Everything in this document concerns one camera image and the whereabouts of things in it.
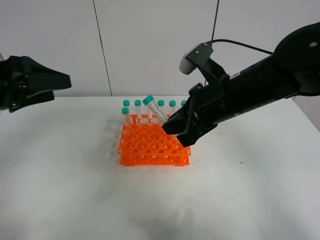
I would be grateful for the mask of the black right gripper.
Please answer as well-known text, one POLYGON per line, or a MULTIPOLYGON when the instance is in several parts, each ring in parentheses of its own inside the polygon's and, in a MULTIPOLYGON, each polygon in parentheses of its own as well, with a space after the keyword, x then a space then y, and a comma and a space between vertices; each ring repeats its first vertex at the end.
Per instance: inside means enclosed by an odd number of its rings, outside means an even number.
POLYGON ((183 147, 189 147, 219 123, 234 118, 234 107, 228 95, 229 76, 216 81, 217 86, 201 83, 189 90, 189 105, 181 107, 162 125, 168 135, 178 135, 183 147))

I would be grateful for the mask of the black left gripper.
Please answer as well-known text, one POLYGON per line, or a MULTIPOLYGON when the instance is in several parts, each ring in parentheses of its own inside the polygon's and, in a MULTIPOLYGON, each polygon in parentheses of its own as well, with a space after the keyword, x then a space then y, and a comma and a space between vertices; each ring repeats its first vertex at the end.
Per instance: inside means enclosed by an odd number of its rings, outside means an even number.
POLYGON ((14 113, 28 106, 53 101, 52 91, 71 87, 69 75, 47 68, 30 57, 10 56, 0 61, 1 111, 14 113))

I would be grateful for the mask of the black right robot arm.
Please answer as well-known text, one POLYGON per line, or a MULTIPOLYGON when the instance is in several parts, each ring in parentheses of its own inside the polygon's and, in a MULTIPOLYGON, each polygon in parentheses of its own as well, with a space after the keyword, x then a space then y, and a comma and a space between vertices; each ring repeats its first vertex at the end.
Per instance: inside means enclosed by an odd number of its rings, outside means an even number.
POLYGON ((226 120, 281 99, 320 94, 319 23, 292 32, 266 58, 232 76, 211 59, 212 44, 200 43, 182 58, 179 70, 185 75, 199 70, 207 85, 193 86, 162 126, 184 147, 226 120))

